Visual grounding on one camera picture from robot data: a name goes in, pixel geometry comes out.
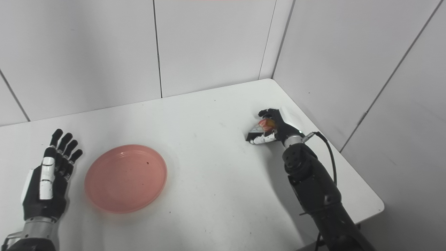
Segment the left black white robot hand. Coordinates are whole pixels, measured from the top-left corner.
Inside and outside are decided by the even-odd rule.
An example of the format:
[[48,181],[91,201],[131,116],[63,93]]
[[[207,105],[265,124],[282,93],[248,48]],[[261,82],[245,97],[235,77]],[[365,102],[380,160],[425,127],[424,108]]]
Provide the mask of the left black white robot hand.
[[57,222],[67,208],[67,189],[75,162],[83,155],[72,133],[57,129],[43,159],[27,177],[22,194],[23,219],[49,218]]

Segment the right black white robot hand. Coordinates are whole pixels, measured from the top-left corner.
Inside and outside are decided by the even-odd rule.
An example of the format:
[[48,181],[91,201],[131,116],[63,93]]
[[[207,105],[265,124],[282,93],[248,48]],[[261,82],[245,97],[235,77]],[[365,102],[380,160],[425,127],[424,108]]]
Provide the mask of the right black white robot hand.
[[274,141],[285,143],[288,138],[304,138],[304,134],[291,122],[289,112],[283,107],[279,109],[267,108],[258,113],[260,121],[246,136],[245,141],[250,144],[266,144]]

